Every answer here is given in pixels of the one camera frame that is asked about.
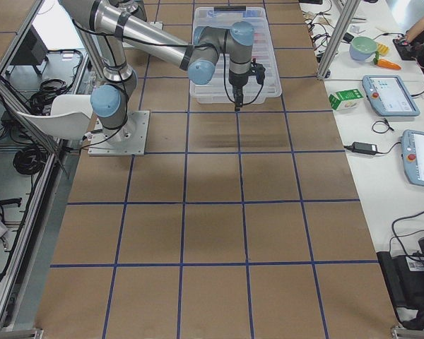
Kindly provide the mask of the person forearm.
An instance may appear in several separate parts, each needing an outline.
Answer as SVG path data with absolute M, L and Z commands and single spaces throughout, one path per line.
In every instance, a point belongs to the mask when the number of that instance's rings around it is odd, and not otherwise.
M 413 26 L 411 26 L 405 34 L 405 40 L 407 43 L 414 41 L 424 31 L 424 16 L 418 20 Z

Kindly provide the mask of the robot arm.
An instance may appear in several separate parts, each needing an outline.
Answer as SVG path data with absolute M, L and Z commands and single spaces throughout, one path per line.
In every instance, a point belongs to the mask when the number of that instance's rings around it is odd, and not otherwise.
M 98 38 L 105 58 L 105 77 L 110 82 L 127 81 L 132 69 L 123 44 L 128 43 L 186 71 L 197 85 L 209 83 L 221 54 L 230 58 L 228 98 L 235 110 L 245 105 L 243 88 L 253 75 L 254 28 L 240 21 L 229 28 L 198 27 L 191 43 L 171 35 L 146 20 L 142 1 L 61 1 L 79 30 Z

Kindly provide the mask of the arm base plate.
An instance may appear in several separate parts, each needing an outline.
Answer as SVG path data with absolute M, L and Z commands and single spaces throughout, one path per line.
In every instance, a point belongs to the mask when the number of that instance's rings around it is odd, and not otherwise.
M 102 129 L 100 133 L 94 133 L 91 139 L 93 146 L 88 148 L 88 154 L 91 156 L 126 156 L 126 155 L 144 155 L 146 149 L 146 139 L 150 112 L 130 111 L 128 113 L 127 123 L 122 129 L 107 140 L 113 132 L 104 129 L 99 119 L 95 124 L 95 129 Z

